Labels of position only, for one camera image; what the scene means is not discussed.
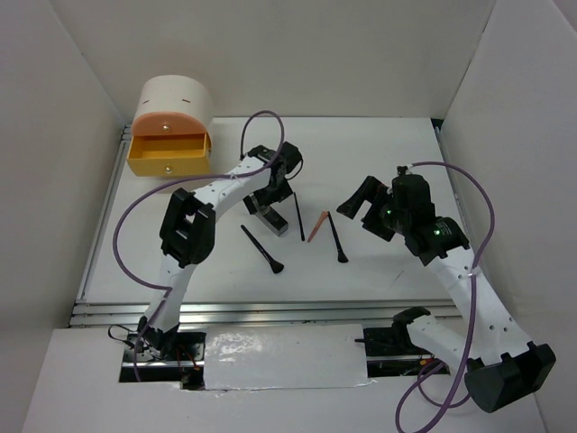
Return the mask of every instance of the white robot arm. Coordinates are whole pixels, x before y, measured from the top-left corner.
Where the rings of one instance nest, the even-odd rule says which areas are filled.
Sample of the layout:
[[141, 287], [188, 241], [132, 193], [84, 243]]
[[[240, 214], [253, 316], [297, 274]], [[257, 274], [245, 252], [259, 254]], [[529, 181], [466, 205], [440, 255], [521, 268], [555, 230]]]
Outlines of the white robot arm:
[[[480, 269], [471, 269], [469, 240], [451, 218], [437, 216], [422, 176], [398, 168], [388, 188], [372, 176], [337, 211], [354, 218], [364, 200], [371, 202], [363, 228], [389, 241], [396, 233], [408, 250], [436, 275], [466, 321], [472, 305], [471, 277], [477, 285], [472, 348], [465, 385], [477, 405], [493, 412], [539, 390], [553, 368], [549, 345], [535, 345], [503, 306]], [[442, 325], [429, 311], [413, 308], [394, 317], [401, 345], [425, 349], [456, 370], [465, 338]]]
[[[167, 297], [166, 292], [157, 290], [138, 325], [139, 332], [144, 329], [144, 340], [162, 354], [170, 351], [176, 337], [180, 306], [192, 274], [214, 248], [218, 219], [243, 200], [249, 212], [277, 235], [287, 229], [288, 223], [270, 205], [292, 194], [285, 176], [302, 162], [297, 147], [284, 142], [279, 157], [268, 169], [238, 177], [262, 168], [273, 154], [258, 146], [226, 173], [229, 179], [215, 180], [194, 191], [178, 189], [172, 194], [160, 229], [164, 255], [158, 279], [160, 286], [171, 287], [171, 291]], [[155, 313], [154, 321], [149, 323]]]

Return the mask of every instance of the metal frame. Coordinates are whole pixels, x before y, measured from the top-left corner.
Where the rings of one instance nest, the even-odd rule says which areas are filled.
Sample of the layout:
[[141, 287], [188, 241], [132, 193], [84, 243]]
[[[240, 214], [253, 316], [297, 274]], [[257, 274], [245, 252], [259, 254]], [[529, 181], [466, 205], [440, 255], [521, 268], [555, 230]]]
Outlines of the metal frame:
[[[200, 329], [223, 324], [261, 326], [346, 322], [362, 323], [366, 327], [388, 326], [396, 314], [416, 306], [426, 306], [440, 319], [461, 317], [450, 300], [183, 304], [180, 328]], [[79, 304], [74, 308], [69, 324], [71, 327], [124, 325], [136, 329], [147, 307], [146, 304]]]
[[[105, 196], [95, 237], [80, 283], [71, 327], [109, 327], [124, 325], [136, 329], [146, 304], [87, 304], [86, 292], [94, 261], [105, 232], [114, 197], [120, 183], [124, 159], [132, 138], [130, 125], [123, 131], [114, 170]], [[386, 327], [399, 312], [425, 307], [439, 319], [458, 319], [461, 314], [451, 299], [408, 299], [366, 301], [312, 301], [267, 303], [183, 304], [180, 329], [202, 329], [214, 325], [238, 326], [293, 325], [303, 323], [361, 323], [365, 327]]]
[[[367, 356], [368, 363], [377, 363], [377, 362], [387, 362], [387, 361], [420, 361], [422, 359], [431, 359], [433, 356], [431, 355], [396, 355], [396, 356]], [[192, 361], [188, 360], [181, 360], [180, 363], [177, 361], [141, 361], [136, 363], [136, 367], [138, 368], [150, 368], [150, 367], [160, 367], [160, 368], [174, 368], [178, 367], [179, 364], [183, 367], [192, 367]], [[204, 367], [205, 361], [204, 360], [195, 360], [195, 364], [198, 367]], [[123, 368], [134, 368], [133, 362], [126, 362], [123, 361], [122, 363]]]

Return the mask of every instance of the black bracket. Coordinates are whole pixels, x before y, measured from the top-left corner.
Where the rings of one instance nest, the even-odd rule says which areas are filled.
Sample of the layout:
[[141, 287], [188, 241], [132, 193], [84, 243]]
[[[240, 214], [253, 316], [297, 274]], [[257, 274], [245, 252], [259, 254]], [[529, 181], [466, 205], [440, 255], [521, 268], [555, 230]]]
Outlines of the black bracket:
[[549, 345], [530, 342], [527, 346], [527, 352], [514, 358], [502, 355], [499, 364], [484, 365], [481, 359], [467, 362], [467, 391], [485, 412], [492, 413], [543, 385], [555, 364], [555, 354]]
[[[146, 316], [142, 316], [141, 319], [138, 321], [138, 327], [136, 328], [137, 332], [141, 332], [146, 324], [148, 323], [148, 319]], [[160, 357], [166, 356], [168, 352], [172, 350], [174, 347], [174, 342], [176, 340], [177, 334], [179, 331], [179, 326], [176, 325], [174, 328], [168, 330], [167, 332], [162, 332], [160, 329], [146, 327], [142, 338], [152, 347], [160, 352]]]
[[407, 325], [416, 318], [431, 313], [423, 307], [406, 309], [395, 315], [392, 327], [368, 327], [363, 330], [364, 339], [354, 341], [365, 344], [367, 356], [428, 355], [428, 352], [411, 343]]
[[[274, 153], [264, 146], [257, 146], [248, 152], [248, 156], [267, 163]], [[279, 158], [270, 167], [269, 184], [243, 199], [249, 213], [256, 215], [277, 236], [287, 231], [289, 223], [270, 205], [292, 196], [293, 191], [286, 176], [302, 162], [302, 159], [297, 146], [284, 142]]]
[[353, 219], [364, 201], [371, 207], [362, 219], [362, 228], [387, 242], [399, 233], [407, 249], [425, 266], [436, 257], [445, 258], [456, 247], [469, 248], [469, 240], [454, 220], [435, 215], [426, 180], [408, 173], [407, 167], [398, 167], [391, 189], [367, 176], [336, 211]]
[[177, 189], [160, 227], [162, 252], [177, 260], [181, 268], [203, 262], [215, 247], [215, 225], [212, 204], [200, 202], [194, 192]]

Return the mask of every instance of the purple cable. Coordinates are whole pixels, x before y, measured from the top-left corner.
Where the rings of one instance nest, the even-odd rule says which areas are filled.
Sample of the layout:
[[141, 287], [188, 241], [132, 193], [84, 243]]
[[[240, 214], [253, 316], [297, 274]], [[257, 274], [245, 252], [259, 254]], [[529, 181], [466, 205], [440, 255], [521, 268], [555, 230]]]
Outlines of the purple cable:
[[[423, 368], [421, 368], [421, 370], [419, 370], [418, 375], [417, 375], [417, 382], [418, 382], [418, 390], [421, 392], [421, 395], [423, 396], [423, 398], [425, 400], [427, 400], [429, 403], [431, 403], [433, 406], [436, 406], [437, 408], [440, 408], [443, 406], [443, 403], [437, 403], [436, 401], [434, 401], [432, 398], [430, 398], [428, 395], [426, 395], [425, 390], [423, 389], [423, 381], [424, 379], [422, 379], [423, 374], [425, 373], [426, 370], [429, 369], [429, 367], [431, 365], [435, 365], [435, 364], [439, 364], [441, 363], [442, 366], [444, 366], [444, 362], [440, 361], [438, 359], [433, 360], [433, 362], [426, 364], [423, 366]], [[460, 406], [462, 406], [463, 404], [465, 404], [467, 401], [469, 401], [469, 399], [471, 398], [471, 395], [467, 392], [467, 395], [465, 395], [463, 397], [463, 399], [457, 403], [452, 404], [451, 406], [449, 406], [449, 409], [455, 409], [458, 408]]]
[[[459, 171], [463, 176], [465, 176], [468, 180], [470, 180], [471, 183], [479, 190], [479, 192], [483, 195], [485, 202], [487, 203], [487, 207], [489, 208], [489, 214], [490, 214], [489, 231], [487, 232], [487, 235], [481, 242], [481, 246], [477, 250], [477, 253], [475, 254], [474, 259], [472, 261], [472, 270], [474, 270], [479, 265], [481, 256], [485, 251], [485, 248], [487, 247], [489, 240], [493, 236], [493, 232], [495, 231], [495, 209], [490, 201], [489, 195], [487, 194], [487, 191], [485, 191], [485, 189], [481, 186], [481, 184], [471, 174], [463, 170], [461, 167], [457, 167], [456, 165], [452, 165], [448, 162], [440, 162], [440, 161], [417, 162], [413, 164], [412, 167], [421, 167], [424, 165], [437, 165], [441, 167], [446, 167], [447, 169]], [[457, 373], [454, 376], [453, 385], [451, 386], [451, 389], [449, 390], [449, 393], [444, 399], [444, 402], [441, 405], [439, 411], [424, 427], [422, 427], [420, 430], [417, 430], [415, 433], [426, 433], [427, 431], [431, 431], [431, 429], [438, 424], [441, 418], [451, 407], [454, 395], [457, 393], [459, 384], [461, 383], [461, 379], [464, 376], [465, 368], [467, 366], [467, 360], [469, 359], [469, 353], [471, 352], [472, 337], [475, 330], [476, 315], [477, 315], [477, 275], [473, 274], [471, 277], [471, 313], [469, 315], [469, 326], [467, 327], [467, 337], [465, 338], [465, 347], [463, 349], [463, 356], [461, 358], [461, 362], [459, 363], [459, 368], [457, 368]], [[399, 433], [406, 433], [405, 430], [403, 430], [403, 428], [400, 426], [400, 412], [402, 411], [403, 404], [405, 404], [405, 401], [407, 400], [408, 396], [411, 394], [411, 392], [413, 392], [416, 388], [418, 388], [422, 382], [424, 382], [432, 374], [439, 371], [442, 367], [443, 365], [439, 364], [429, 373], [426, 373], [422, 377], [417, 377], [417, 381], [413, 383], [405, 392], [405, 394], [401, 397], [400, 401], [398, 402], [397, 410], [395, 410], [395, 424], [397, 426], [397, 430]]]
[[[243, 127], [243, 133], [241, 135], [241, 158], [243, 157], [243, 148], [244, 148], [244, 136], [246, 134], [246, 129], [248, 127], [248, 125], [250, 124], [250, 122], [252, 122], [252, 120], [254, 120], [256, 117], [259, 117], [261, 115], [271, 115], [273, 116], [275, 119], [277, 119], [277, 122], [279, 122], [279, 128], [280, 128], [280, 141], [279, 141], [279, 147], [277, 148], [277, 151], [274, 152], [274, 154], [272, 155], [272, 157], [270, 158], [270, 160], [264, 164], [262, 167], [260, 167], [258, 170], [255, 171], [250, 171], [248, 173], [243, 173], [243, 174], [238, 174], [235, 175], [234, 177], [237, 179], [240, 178], [249, 178], [251, 176], [254, 176], [255, 174], [259, 174], [265, 170], [267, 170], [273, 162], [275, 162], [275, 160], [279, 157], [280, 155], [280, 150], [282, 148], [282, 144], [285, 142], [285, 125], [282, 123], [282, 119], [280, 118], [280, 116], [275, 113], [274, 111], [270, 111], [270, 110], [261, 110], [261, 111], [257, 111], [256, 113], [254, 113], [253, 115], [251, 115], [246, 122], [244, 123], [244, 127]], [[112, 251], [114, 254], [114, 258], [116, 259], [116, 262], [118, 263], [118, 266], [120, 266], [120, 269], [133, 281], [138, 282], [139, 284], [141, 284], [144, 287], [148, 287], [149, 289], [155, 289], [155, 290], [164, 290], [164, 298], [163, 300], [159, 303], [159, 306], [154, 310], [154, 312], [151, 314], [151, 318], [148, 320], [148, 322], [146, 323], [146, 325], [141, 329], [141, 331], [138, 333], [138, 335], [136, 336], [136, 341], [134, 342], [134, 359], [133, 359], [133, 369], [134, 369], [134, 375], [136, 376], [136, 380], [138, 382], [141, 382], [141, 376], [138, 373], [138, 366], [137, 366], [137, 354], [138, 354], [138, 344], [140, 343], [142, 336], [144, 335], [144, 333], [146, 332], [146, 330], [152, 326], [152, 324], [154, 323], [154, 321], [156, 320], [156, 318], [158, 317], [158, 315], [160, 314], [160, 312], [162, 311], [162, 308], [164, 307], [164, 304], [166, 303], [166, 299], [167, 297], [170, 295], [170, 293], [172, 292], [172, 288], [170, 286], [160, 286], [158, 284], [153, 284], [151, 282], [145, 281], [143, 279], [141, 279], [140, 277], [134, 275], [124, 264], [122, 257], [120, 256], [120, 253], [118, 251], [118, 236], [120, 234], [120, 230], [124, 224], [124, 221], [126, 220], [126, 218], [130, 215], [130, 213], [134, 210], [135, 207], [137, 207], [139, 204], [141, 204], [146, 198], [150, 197], [153, 194], [156, 194], [157, 192], [168, 188], [168, 187], [172, 187], [173, 185], [178, 185], [179, 183], [184, 183], [184, 182], [190, 182], [191, 180], [213, 180], [213, 179], [230, 179], [231, 177], [226, 175], [226, 174], [205, 174], [205, 175], [199, 175], [199, 176], [190, 176], [188, 178], [184, 178], [184, 179], [177, 179], [177, 180], [172, 180], [170, 182], [167, 183], [163, 183], [162, 185], [159, 185], [158, 187], [151, 189], [150, 191], [142, 194], [140, 197], [138, 197], [129, 207], [126, 208], [126, 210], [123, 212], [123, 214], [120, 216], [120, 218], [118, 219], [118, 223], [116, 223], [116, 228], [114, 229], [114, 234], [112, 237]]]

